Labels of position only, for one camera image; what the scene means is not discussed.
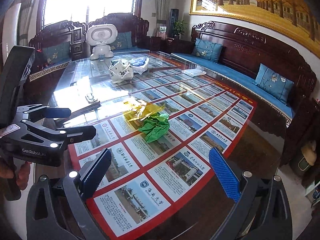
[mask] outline trash bin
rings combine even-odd
[[[297,176],[302,177],[315,164],[317,159],[315,150],[316,142],[307,142],[301,147],[297,155],[290,160],[289,165]]]

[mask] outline floral embroidered pillow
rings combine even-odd
[[[294,83],[265,65],[260,64],[256,81],[253,84],[287,105],[288,95]]]
[[[192,55],[212,62],[218,62],[223,45],[196,39]]]
[[[55,65],[64,60],[69,60],[70,41],[61,43],[57,46],[42,48],[42,52],[48,62],[48,65]]]
[[[117,49],[131,49],[132,41],[131,41],[131,32],[126,33],[118,33],[116,40],[109,44],[111,50]]]

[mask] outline human hand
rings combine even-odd
[[[25,190],[28,186],[29,174],[30,174],[30,164],[31,162],[25,162],[17,175],[17,185],[19,189]],[[8,165],[1,159],[0,160],[0,177],[4,179],[12,179],[13,171],[8,167]]]

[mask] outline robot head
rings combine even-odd
[[[113,43],[118,36],[117,28],[113,24],[101,24],[88,29],[86,38],[91,46]]]

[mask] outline white robot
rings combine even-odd
[[[113,52],[108,44],[113,43],[117,36],[118,31],[113,24],[101,24],[90,27],[86,35],[87,43],[95,46],[90,59],[98,59],[100,55],[113,57]]]

